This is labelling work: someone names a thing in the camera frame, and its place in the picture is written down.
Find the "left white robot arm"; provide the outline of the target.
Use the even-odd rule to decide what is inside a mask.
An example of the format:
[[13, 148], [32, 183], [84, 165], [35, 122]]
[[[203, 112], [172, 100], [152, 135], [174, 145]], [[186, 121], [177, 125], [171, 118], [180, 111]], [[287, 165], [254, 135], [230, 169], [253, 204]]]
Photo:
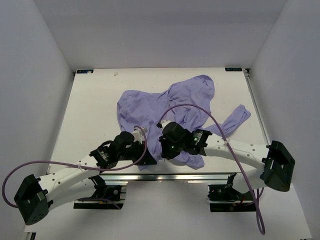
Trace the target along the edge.
[[27, 226], [41, 221], [48, 213], [75, 200], [99, 200], [107, 185], [101, 173], [115, 171], [119, 161], [133, 165], [155, 164], [147, 148], [147, 129], [136, 126], [133, 132], [122, 131], [114, 140], [106, 141], [75, 164], [40, 177], [26, 176], [14, 202]]

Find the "lilac zip jacket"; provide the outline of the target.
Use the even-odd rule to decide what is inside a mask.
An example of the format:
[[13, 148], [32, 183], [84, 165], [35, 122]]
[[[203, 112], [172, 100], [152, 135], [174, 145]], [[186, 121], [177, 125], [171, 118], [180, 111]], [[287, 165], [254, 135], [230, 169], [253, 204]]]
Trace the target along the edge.
[[134, 126], [146, 127], [148, 150], [159, 161], [162, 132], [157, 127], [158, 121], [176, 122], [190, 132], [203, 129], [214, 94], [214, 81], [207, 75], [174, 83], [162, 93], [126, 90], [117, 102], [117, 122], [121, 131], [130, 132]]

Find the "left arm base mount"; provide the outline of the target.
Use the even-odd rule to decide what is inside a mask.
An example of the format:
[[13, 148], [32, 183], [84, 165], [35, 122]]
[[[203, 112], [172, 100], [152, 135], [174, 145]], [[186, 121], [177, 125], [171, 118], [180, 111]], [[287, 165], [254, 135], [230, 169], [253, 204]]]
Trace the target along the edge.
[[124, 183], [106, 183], [97, 175], [88, 178], [94, 192], [86, 200], [76, 200], [74, 209], [78, 210], [121, 210], [126, 198], [127, 185]]

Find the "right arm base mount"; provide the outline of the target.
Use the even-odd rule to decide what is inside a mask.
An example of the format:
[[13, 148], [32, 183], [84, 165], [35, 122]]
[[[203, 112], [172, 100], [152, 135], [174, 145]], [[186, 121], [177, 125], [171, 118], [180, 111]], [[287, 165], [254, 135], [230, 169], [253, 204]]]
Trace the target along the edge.
[[230, 175], [226, 184], [208, 186], [209, 207], [211, 213], [256, 212], [253, 197], [249, 191], [240, 193], [232, 188], [235, 173]]

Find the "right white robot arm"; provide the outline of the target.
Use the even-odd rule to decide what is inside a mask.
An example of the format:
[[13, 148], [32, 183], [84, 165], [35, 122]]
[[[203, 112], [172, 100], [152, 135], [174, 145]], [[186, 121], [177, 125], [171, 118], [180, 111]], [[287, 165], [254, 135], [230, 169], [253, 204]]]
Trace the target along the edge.
[[237, 173], [228, 181], [225, 192], [233, 200], [250, 189], [269, 187], [279, 192], [290, 190], [296, 161], [279, 141], [263, 145], [223, 140], [207, 130], [196, 129], [190, 132], [170, 120], [163, 120], [157, 127], [162, 130], [159, 141], [164, 159], [171, 160], [181, 153], [188, 153], [239, 161], [251, 166], [252, 170]]

